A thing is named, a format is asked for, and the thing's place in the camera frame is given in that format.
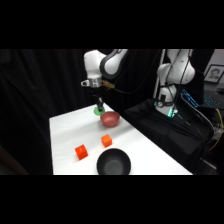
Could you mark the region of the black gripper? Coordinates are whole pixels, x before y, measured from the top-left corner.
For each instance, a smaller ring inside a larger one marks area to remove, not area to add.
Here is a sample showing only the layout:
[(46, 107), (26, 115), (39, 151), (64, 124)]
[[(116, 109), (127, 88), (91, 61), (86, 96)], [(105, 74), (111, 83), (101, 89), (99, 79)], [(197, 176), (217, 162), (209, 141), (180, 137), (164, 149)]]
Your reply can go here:
[(95, 95), (94, 98), (96, 100), (98, 112), (103, 111), (103, 97)]

